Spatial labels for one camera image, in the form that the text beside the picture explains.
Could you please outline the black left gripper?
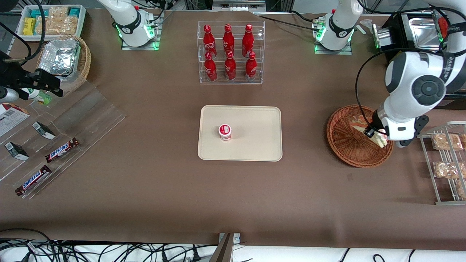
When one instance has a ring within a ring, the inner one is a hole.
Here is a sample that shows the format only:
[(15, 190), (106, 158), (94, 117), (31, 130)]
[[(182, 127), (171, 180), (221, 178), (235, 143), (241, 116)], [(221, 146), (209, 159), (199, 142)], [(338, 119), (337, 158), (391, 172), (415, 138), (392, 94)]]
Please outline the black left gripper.
[[(421, 115), (415, 119), (414, 138), (417, 138), (421, 134), (421, 131), (424, 129), (426, 124), (429, 123), (429, 120), (430, 119), (427, 115)], [(368, 138), (371, 139), (377, 133), (378, 133), (378, 128), (376, 125), (368, 125), (366, 127), (366, 136)]]

